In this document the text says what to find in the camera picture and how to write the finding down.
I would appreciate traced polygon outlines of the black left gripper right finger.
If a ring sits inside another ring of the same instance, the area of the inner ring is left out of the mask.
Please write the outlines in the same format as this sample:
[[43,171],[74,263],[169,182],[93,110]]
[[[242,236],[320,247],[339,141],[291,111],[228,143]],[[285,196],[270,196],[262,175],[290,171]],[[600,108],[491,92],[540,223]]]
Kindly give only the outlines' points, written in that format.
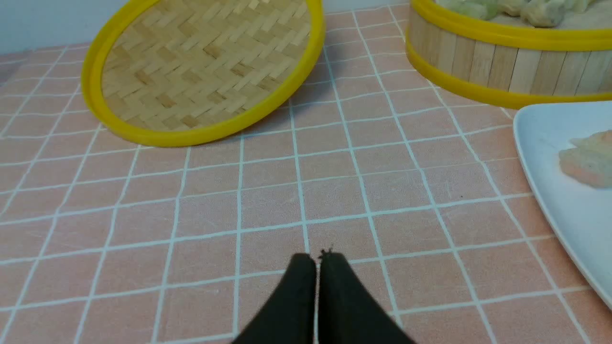
[[376,302],[345,255],[321,250],[318,302],[320,344],[413,344]]

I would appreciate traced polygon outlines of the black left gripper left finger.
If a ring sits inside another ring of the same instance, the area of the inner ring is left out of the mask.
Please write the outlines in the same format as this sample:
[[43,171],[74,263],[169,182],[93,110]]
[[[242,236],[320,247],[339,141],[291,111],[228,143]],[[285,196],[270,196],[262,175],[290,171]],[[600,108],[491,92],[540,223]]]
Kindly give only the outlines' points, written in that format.
[[295,253],[277,287],[234,344],[312,344],[317,285],[315,261]]

